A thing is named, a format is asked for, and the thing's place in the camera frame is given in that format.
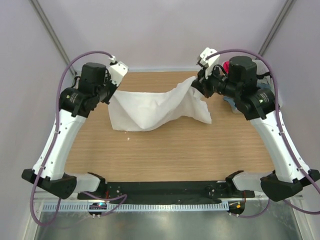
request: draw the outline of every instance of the black mount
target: black mount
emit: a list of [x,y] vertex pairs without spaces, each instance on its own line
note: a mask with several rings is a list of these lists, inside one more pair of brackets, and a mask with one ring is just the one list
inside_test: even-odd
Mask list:
[[[310,169],[308,175],[315,182],[320,179],[318,170]],[[290,198],[301,192],[304,187],[311,184],[306,177],[301,180],[294,180],[293,182],[279,181],[276,176],[276,171],[273,171],[268,176],[262,177],[260,180],[263,192],[274,202]]]
[[[98,188],[93,191],[93,192],[89,192],[89,194],[92,194],[93,196],[95,196],[96,198],[100,198],[100,199],[105,199],[107,198],[107,184],[106,184],[106,179],[98,174],[92,173],[92,172],[88,172],[88,174],[91,174],[95,177],[97,177],[98,179],[100,179],[100,183]],[[89,197],[88,195],[80,192],[78,193],[77,198],[79,200],[87,200],[87,199],[93,199],[92,197]]]

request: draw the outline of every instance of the cable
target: cable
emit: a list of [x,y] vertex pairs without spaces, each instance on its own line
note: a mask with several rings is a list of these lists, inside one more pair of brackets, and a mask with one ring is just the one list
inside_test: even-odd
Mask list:
[[259,213],[255,214],[255,215],[243,216],[243,215],[237,215],[237,214],[234,214],[234,213],[231,213],[231,215],[232,215],[232,216],[235,216],[235,217],[237,217],[237,218],[254,219],[254,218],[259,217],[259,216],[261,216],[262,214],[264,214],[264,213],[268,210],[268,208],[270,207],[270,203],[271,203],[271,200],[270,200],[270,198],[269,198],[269,199],[268,199],[268,203],[267,203],[267,205],[265,206],[265,208],[262,210],[262,212],[259,212]]
[[[302,166],[300,165],[297,157],[295,156],[295,153],[294,151],[292,150],[290,144],[289,144],[289,141],[284,133],[284,129],[282,127],[282,122],[280,120],[280,110],[279,110],[279,96],[278,96],[278,82],[277,82],[277,79],[276,79],[276,76],[271,68],[271,66],[269,65],[269,63],[262,57],[260,56],[259,54],[253,52],[253,51],[250,51],[250,50],[244,50],[244,49],[227,49],[227,50],[222,50],[222,51],[218,51],[218,52],[215,52],[209,56],[206,57],[206,60],[214,57],[214,56],[217,56],[217,55],[221,55],[221,54],[226,54],[226,53],[234,53],[234,52],[238,52],[238,53],[244,53],[244,54],[250,54],[254,57],[256,57],[257,59],[261,60],[265,66],[269,69],[269,72],[270,72],[270,76],[272,78],[272,81],[273,81],[273,85],[274,85],[274,101],[275,101],[275,118],[276,118],[276,123],[277,123],[277,126],[279,128],[279,131],[280,131],[280,134],[282,136],[282,139],[283,139],[283,142],[290,154],[290,156],[292,157],[294,163],[296,164],[296,166],[298,167],[298,169],[302,172],[302,174],[310,181],[310,183],[314,186],[314,188],[316,189],[316,191],[320,194],[320,187],[316,184],[316,182],[306,173],[306,171],[302,168]],[[292,205],[290,202],[288,202],[287,200],[284,200],[284,202],[286,204],[288,204],[289,206],[293,207],[294,209],[302,212],[302,213],[305,213],[305,214],[311,214],[311,215],[318,215],[320,214],[320,211],[306,211],[306,210],[303,210],[301,208],[298,208],[297,206],[294,206]]]
[[59,208],[60,208],[60,203],[61,203],[61,198],[59,198],[58,202],[57,202],[57,207],[56,207],[56,211],[53,215],[53,218],[48,221],[48,222],[41,222],[37,219],[37,216],[35,214],[35,209],[34,209],[34,199],[35,199],[35,193],[36,193],[36,189],[37,189],[37,185],[38,185],[38,182],[39,182],[39,179],[40,179],[40,176],[44,170],[44,167],[48,161],[48,158],[55,146],[55,143],[57,141],[57,137],[58,137],[58,132],[59,132],[59,126],[60,126],[60,116],[59,116],[59,99],[60,99],[60,93],[61,93],[61,88],[62,88],[62,84],[64,82],[64,79],[66,77],[66,74],[69,70],[69,68],[79,59],[85,57],[85,56],[88,56],[88,55],[91,55],[91,54],[104,54],[104,55],[107,55],[109,56],[110,58],[112,58],[113,56],[108,53],[108,52],[105,52],[105,51],[89,51],[89,52],[85,52],[79,56],[77,56],[75,59],[73,59],[69,64],[68,66],[66,66],[66,68],[64,69],[63,73],[62,73],[62,76],[60,78],[60,81],[59,81],[59,84],[58,84],[58,88],[57,88],[57,92],[56,92],[56,98],[55,98],[55,130],[54,130],[54,135],[53,135],[53,138],[52,138],[52,141],[51,141],[51,144],[48,148],[48,151],[46,152],[44,158],[43,158],[43,161],[42,161],[42,164],[41,164],[41,167],[35,177],[35,181],[34,181],[34,184],[32,186],[32,190],[31,190],[31,197],[30,197],[30,202],[29,202],[29,207],[30,207],[30,213],[31,213],[31,217],[32,219],[35,221],[36,224],[38,224],[39,226],[41,227],[45,227],[45,226],[48,226],[50,224],[52,224],[55,220],[56,220],[56,217],[57,217],[57,214],[58,214],[58,211],[59,211]]

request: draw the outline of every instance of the white bracket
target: white bracket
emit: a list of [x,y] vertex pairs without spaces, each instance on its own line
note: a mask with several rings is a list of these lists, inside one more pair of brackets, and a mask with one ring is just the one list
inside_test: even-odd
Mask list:
[[212,74],[212,70],[216,64],[219,62],[220,55],[211,57],[210,59],[206,60],[206,58],[217,51],[213,48],[207,47],[203,52],[198,56],[197,60],[198,63],[204,66],[205,69],[205,78],[208,79],[208,77]]

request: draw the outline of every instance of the red object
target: red object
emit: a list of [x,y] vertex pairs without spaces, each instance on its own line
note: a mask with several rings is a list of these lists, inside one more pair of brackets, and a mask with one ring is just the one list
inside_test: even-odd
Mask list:
[[226,71],[227,74],[229,73],[229,61],[226,61],[223,64],[223,69]]

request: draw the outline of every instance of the metal frame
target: metal frame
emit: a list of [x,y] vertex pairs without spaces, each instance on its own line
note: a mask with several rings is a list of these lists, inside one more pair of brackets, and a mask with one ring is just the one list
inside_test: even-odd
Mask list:
[[279,12],[278,16],[276,17],[268,35],[266,36],[262,46],[258,54],[263,56],[267,49],[269,48],[271,42],[275,38],[276,34],[278,33],[279,29],[282,26],[282,23],[285,21],[286,17],[288,16],[290,10],[292,9],[293,5],[296,3],[296,0],[286,0],[281,11]]

